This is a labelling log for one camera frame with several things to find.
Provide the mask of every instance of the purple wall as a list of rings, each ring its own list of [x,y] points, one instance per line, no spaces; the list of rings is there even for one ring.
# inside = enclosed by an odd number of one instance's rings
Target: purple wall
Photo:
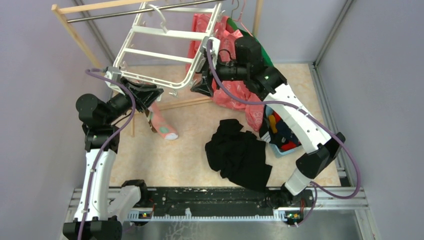
[[[0,8],[0,239],[53,240],[83,181],[84,134],[75,101],[106,100],[92,65],[51,12],[68,0],[4,1]],[[77,28],[106,63],[85,24]]]
[[[383,240],[423,239],[423,12],[357,0],[319,66]]]
[[[258,39],[275,63],[313,62],[346,0],[265,0]]]

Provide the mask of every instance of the wooden pole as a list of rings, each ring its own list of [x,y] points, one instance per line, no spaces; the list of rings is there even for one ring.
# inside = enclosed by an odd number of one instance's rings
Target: wooden pole
[[[173,101],[173,102],[165,102],[162,104],[158,104],[159,110],[167,110],[167,109],[176,109],[191,105],[197,105],[197,104],[205,104],[212,102],[212,98],[208,96],[204,97],[198,97],[198,98],[192,98],[187,100],[179,100],[179,101]]]
[[[79,48],[85,53],[85,55],[91,61],[93,66],[95,66],[96,68],[102,68],[103,65],[100,63],[99,59],[97,59],[97,57],[93,54],[93,52],[84,42],[84,40],[78,34],[74,26],[68,23],[66,16],[61,13],[61,9],[58,7],[57,4],[53,4],[53,6],[51,6],[51,11],[54,13],[54,15],[56,15],[57,19],[59,19],[60,23],[62,23],[69,35],[73,38],[76,44],[78,44]]]
[[[93,4],[86,4],[81,6],[71,6],[66,8],[61,8],[61,14],[71,14],[71,13],[79,13],[84,11],[96,10],[96,9],[105,9],[111,7],[118,7],[129,4],[139,4],[143,2],[151,2],[154,0],[115,0],[115,1],[105,1]]]
[[[262,5],[264,0],[256,0],[256,10],[254,11],[253,31],[252,34],[258,37],[259,24],[261,23]]]
[[[136,115],[134,114],[134,116],[131,119],[131,122],[129,124],[131,124],[131,137],[134,138],[136,136],[136,120],[134,119],[136,117]]]

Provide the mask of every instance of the floor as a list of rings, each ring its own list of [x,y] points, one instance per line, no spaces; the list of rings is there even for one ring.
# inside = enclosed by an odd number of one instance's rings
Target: floor
[[[323,122],[307,64],[277,64],[293,91],[307,109]],[[163,79],[183,79],[184,66],[139,66],[132,72]],[[202,97],[187,89],[178,92],[178,98],[165,92],[160,103]],[[135,137],[130,128],[121,132],[118,155],[113,165],[110,185],[120,186],[125,180],[144,179],[151,187],[234,187],[234,183],[220,177],[210,169],[205,144],[210,141],[222,119],[238,119],[244,125],[242,131],[252,131],[245,113],[230,110],[213,102],[185,106],[162,111],[168,123],[173,125],[179,138],[164,140],[153,133],[144,114],[135,116]],[[269,187],[281,186],[296,168],[295,161],[304,154],[303,149],[276,158],[270,146],[266,147],[266,163],[272,165],[267,183]],[[323,186],[340,186],[334,162],[315,181]]]

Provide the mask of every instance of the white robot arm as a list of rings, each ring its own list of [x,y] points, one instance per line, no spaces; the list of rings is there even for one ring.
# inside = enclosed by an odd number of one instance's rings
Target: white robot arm
[[[234,43],[236,59],[228,62],[221,61],[219,51],[217,52],[219,45],[220,42],[217,39],[203,40],[204,54],[209,58],[208,62],[212,66],[209,64],[203,66],[202,79],[191,88],[191,91],[212,97],[214,79],[217,87],[221,85],[221,81],[243,80],[247,89],[256,94],[262,102],[275,102],[275,104],[267,103],[267,105],[287,124],[306,152],[296,161],[296,170],[281,187],[282,201],[286,204],[295,203],[299,200],[297,196],[335,159],[341,146],[319,125],[305,116],[305,113],[307,115],[310,113],[296,97],[280,71],[266,65],[262,56],[262,46],[254,37],[238,38]],[[224,92],[230,95],[228,90],[224,89]],[[262,102],[246,102],[242,99],[236,100],[245,104],[263,104]],[[277,104],[277,102],[297,106],[297,109]],[[336,136],[342,142],[345,141],[345,137],[340,132]]]
[[[139,112],[145,111],[164,91],[155,85],[133,83],[121,78],[120,70],[115,67],[108,67],[106,76],[129,90],[135,99],[135,109]],[[108,102],[101,101],[93,94],[84,94],[76,101],[78,117],[83,122],[85,133],[86,170],[73,222],[63,225],[63,235],[68,239],[121,239],[122,223],[128,213],[135,204],[148,197],[143,180],[126,181],[118,197],[111,203],[107,197],[120,141],[119,134],[116,134],[118,127],[113,122],[132,109],[128,94],[118,93]],[[103,145],[105,148],[97,159]]]

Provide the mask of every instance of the purple cable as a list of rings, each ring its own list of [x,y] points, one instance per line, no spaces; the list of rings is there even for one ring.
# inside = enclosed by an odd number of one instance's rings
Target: purple cable
[[[336,195],[330,191],[328,191],[327,189],[325,189],[324,187],[322,187],[321,185],[319,185],[318,183],[311,181],[310,183],[312,184],[312,186],[315,188],[315,191],[317,190],[316,188],[321,189],[323,192],[327,193],[330,196],[333,196],[335,198],[338,199],[351,199],[353,197],[355,197],[360,189],[361,189],[361,171],[359,170],[359,166],[357,161],[355,160],[354,156],[352,155],[351,151],[349,151],[348,147],[346,147],[345,143],[340,140],[340,138],[338,138],[333,132],[331,132],[326,126],[324,126],[322,123],[320,123],[318,120],[316,120],[313,116],[311,116],[308,112],[306,112],[303,109],[299,109],[299,106],[296,106],[290,102],[286,102],[286,101],[246,101],[243,100],[241,98],[238,98],[236,96],[234,96],[233,94],[231,94],[230,91],[228,91],[228,89],[225,88],[225,86],[223,85],[223,83],[221,82],[220,78],[218,77],[217,71],[214,69],[213,67],[213,61],[212,61],[212,55],[211,55],[211,50],[212,50],[212,40],[208,40],[207,44],[206,44],[206,56],[207,56],[207,61],[209,62],[209,66],[210,67],[210,71],[212,72],[213,78],[216,81],[216,84],[219,85],[219,87],[228,95],[230,96],[232,99],[242,103],[242,104],[246,104],[246,105],[266,105],[266,104],[282,104],[285,106],[289,106],[291,108],[294,108],[296,110],[299,110],[299,112],[301,112],[302,114],[305,115],[305,117],[307,117],[308,119],[310,119],[312,122],[314,122],[316,125],[318,125],[320,128],[322,128],[324,131],[326,131],[346,152],[347,156],[350,158],[353,167],[355,168],[355,172],[356,172],[356,187],[355,190],[353,191],[352,194],[348,195],[348,196],[339,196]],[[307,219],[307,217],[309,217],[310,212],[312,212],[312,209],[315,206],[315,203],[317,202],[317,195],[315,194],[315,200],[312,204],[312,207],[310,209],[310,211],[308,212],[308,214],[306,215],[306,217],[303,219],[303,221],[305,221]]]
[[[134,117],[134,114],[136,112],[136,100],[134,99],[133,94],[130,92],[130,90],[128,90],[124,85],[122,85],[121,83],[112,81],[104,76],[100,76],[97,75],[93,72],[101,72],[100,69],[98,68],[92,68],[85,70],[85,73],[95,77],[97,79],[103,80],[105,82],[111,83],[111,84],[115,84],[118,87],[120,87],[124,92],[126,92],[129,96],[129,98],[131,99],[131,103],[132,103],[132,108],[131,108],[131,114],[129,115],[129,118],[126,120],[126,122],[116,131],[114,132],[112,135],[110,135],[110,137],[108,139],[106,139],[106,141],[103,143],[103,145],[100,147],[100,150],[98,151],[97,155],[95,156],[93,165],[91,167],[92,172],[90,173],[90,177],[88,178],[88,183],[87,183],[87,192],[85,194],[85,201],[84,201],[84,214],[82,215],[82,219],[81,219],[81,224],[79,225],[79,231],[78,231],[78,238],[77,240],[81,240],[81,238],[83,237],[83,228],[84,228],[84,223],[86,222],[86,218],[87,218],[87,212],[88,212],[88,207],[89,207],[89,200],[90,200],[90,193],[91,193],[91,189],[92,189],[92,184],[93,184],[93,175],[94,172],[96,170],[96,166],[97,166],[97,162],[100,159],[100,156],[103,153],[103,150],[105,149],[105,147],[109,144],[109,142],[116,136],[118,135],[131,121],[131,119]]]

